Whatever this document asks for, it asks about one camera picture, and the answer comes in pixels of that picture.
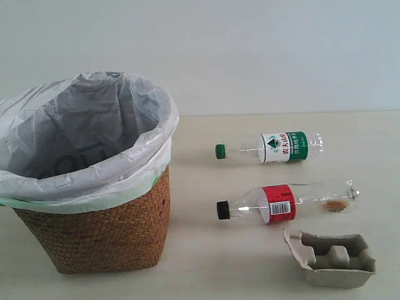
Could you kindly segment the clear bottle red label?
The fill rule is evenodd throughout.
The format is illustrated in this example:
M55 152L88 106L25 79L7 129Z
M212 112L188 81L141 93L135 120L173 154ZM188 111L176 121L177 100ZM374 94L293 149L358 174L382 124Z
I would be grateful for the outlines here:
M257 187L235 201L216 203L220 220L243 218L274 224L321 214L345 213L357 206L354 182L333 180Z

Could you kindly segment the clear bottle green cap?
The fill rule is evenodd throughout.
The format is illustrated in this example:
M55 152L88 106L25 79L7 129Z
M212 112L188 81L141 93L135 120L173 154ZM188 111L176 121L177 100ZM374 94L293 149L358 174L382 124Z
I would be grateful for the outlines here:
M215 156L244 164L295 163L318 157L323 150L321 134L289 131L258 134L238 145L217 144Z

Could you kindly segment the grey cardboard pulp tray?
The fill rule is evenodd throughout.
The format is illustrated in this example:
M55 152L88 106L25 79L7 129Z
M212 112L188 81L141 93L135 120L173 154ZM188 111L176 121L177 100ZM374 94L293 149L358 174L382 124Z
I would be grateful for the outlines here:
M360 234L321 236L284 229L283 237L312 286L360 288L376 273L376 260Z

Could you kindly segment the white plastic bin liner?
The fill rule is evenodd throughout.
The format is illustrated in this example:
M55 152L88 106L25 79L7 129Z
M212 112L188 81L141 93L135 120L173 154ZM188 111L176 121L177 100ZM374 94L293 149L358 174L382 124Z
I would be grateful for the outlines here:
M87 72L1 101L1 205L54 214L114 208L157 183L179 122L142 76Z

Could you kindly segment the woven brown wicker basket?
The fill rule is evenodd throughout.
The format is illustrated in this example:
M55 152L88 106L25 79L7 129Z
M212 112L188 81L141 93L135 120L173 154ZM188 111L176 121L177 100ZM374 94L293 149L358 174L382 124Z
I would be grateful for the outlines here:
M115 273L158 264L171 207L169 169L143 196L79 214L15 209L61 274Z

